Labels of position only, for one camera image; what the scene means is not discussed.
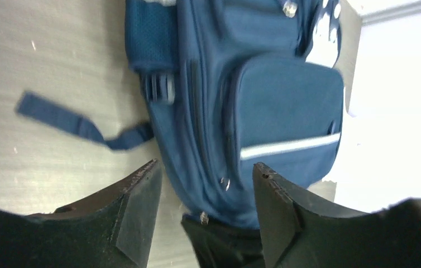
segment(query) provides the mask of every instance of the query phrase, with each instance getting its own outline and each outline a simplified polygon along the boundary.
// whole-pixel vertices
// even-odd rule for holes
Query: metal floor
[[[111,152],[14,113],[21,94],[32,90],[87,115],[107,136],[146,120],[137,76],[127,69],[124,6],[124,0],[0,0],[0,209],[52,212],[160,157],[154,141]],[[338,67],[350,91],[361,20],[345,2],[341,17]],[[165,179],[149,267],[198,266],[179,224],[183,211]]]

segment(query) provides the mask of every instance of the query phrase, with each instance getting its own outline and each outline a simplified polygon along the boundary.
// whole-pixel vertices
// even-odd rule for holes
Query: blue backpack
[[[196,221],[258,229],[257,162],[304,188],[330,171],[344,88],[332,69],[342,38],[337,0],[126,5],[127,56],[140,75],[152,131],[144,124],[105,140],[89,120],[65,109],[60,116],[68,123],[51,119],[59,107],[31,94],[20,113],[112,149],[131,149],[154,134],[190,210],[186,217]]]

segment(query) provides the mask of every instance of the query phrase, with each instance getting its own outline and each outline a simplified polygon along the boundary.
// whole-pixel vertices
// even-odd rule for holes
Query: fabric
[[[89,119],[30,92],[23,95],[17,113],[111,150],[129,150],[154,137],[150,124],[144,123],[106,140]]]
[[[260,161],[304,188],[329,173],[339,137],[330,146],[313,150],[303,146],[287,152],[273,145],[341,131],[343,80],[338,71],[278,54],[264,55],[246,62],[236,85],[235,97],[230,98],[232,108],[228,109],[233,115],[226,118],[239,178],[251,178],[253,164]],[[270,157],[262,148],[265,145],[273,146]],[[254,153],[243,160],[242,149],[251,146],[266,152],[265,157]],[[252,187],[252,180],[246,182]]]
[[[140,73],[178,69],[175,6],[126,0],[125,49],[130,69]]]

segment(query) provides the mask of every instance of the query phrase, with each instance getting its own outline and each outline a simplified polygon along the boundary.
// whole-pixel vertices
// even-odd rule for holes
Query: navy strap
[[[106,140],[89,119],[31,92],[25,93],[17,113],[83,139],[104,144],[111,150],[129,150],[154,137],[149,123],[123,131],[117,138]]]

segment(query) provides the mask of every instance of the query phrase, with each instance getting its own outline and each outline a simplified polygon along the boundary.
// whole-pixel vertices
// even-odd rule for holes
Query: reflective stripe
[[[302,140],[268,143],[264,145],[246,147],[240,150],[240,160],[329,145],[331,143],[338,142],[340,139],[341,134],[336,133],[322,137],[304,138]]]

